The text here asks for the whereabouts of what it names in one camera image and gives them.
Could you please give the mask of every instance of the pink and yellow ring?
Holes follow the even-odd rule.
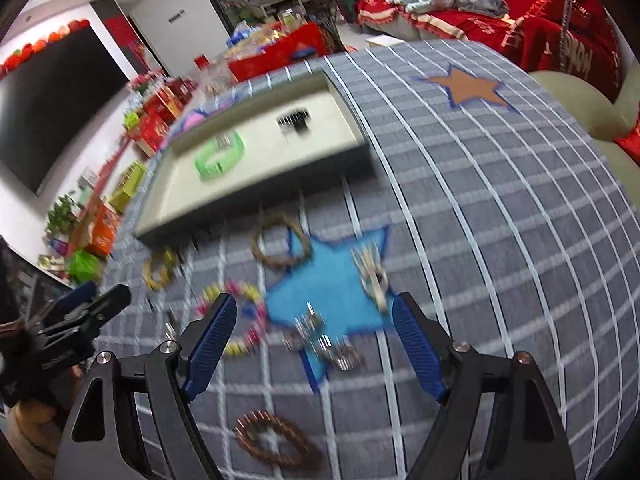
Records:
[[[204,288],[204,293],[196,309],[201,316],[204,316],[209,306],[222,292],[232,296],[244,297],[255,304],[255,320],[251,328],[242,336],[230,339],[226,344],[223,355],[238,356],[248,354],[253,351],[260,342],[260,339],[267,330],[267,319],[269,311],[264,298],[255,285],[247,282],[236,282],[225,280],[224,283],[212,283]]]

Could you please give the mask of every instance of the red sofa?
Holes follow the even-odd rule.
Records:
[[[564,0],[505,0],[499,20],[458,10],[409,14],[385,0],[360,0],[358,22],[404,40],[429,38],[479,41],[526,72],[558,70]],[[620,50],[599,0],[574,0],[566,42],[569,73],[615,101],[620,91]]]

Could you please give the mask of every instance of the white door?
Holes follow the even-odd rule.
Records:
[[[172,76],[192,72],[193,62],[226,50],[226,32],[209,0],[142,0],[130,13]]]

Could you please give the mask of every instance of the black screen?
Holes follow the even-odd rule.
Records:
[[[91,27],[0,82],[0,160],[34,193],[74,136],[127,82]]]

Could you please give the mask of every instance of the tray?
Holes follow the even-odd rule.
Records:
[[[283,130],[278,118],[298,109],[309,113],[308,130]],[[216,136],[236,131],[244,142],[238,164],[212,180],[201,180],[194,159]],[[327,173],[361,173],[370,166],[364,128],[351,105],[323,70],[258,92],[209,118],[171,143],[142,205],[135,228],[145,244],[161,242],[185,228],[321,187]]]

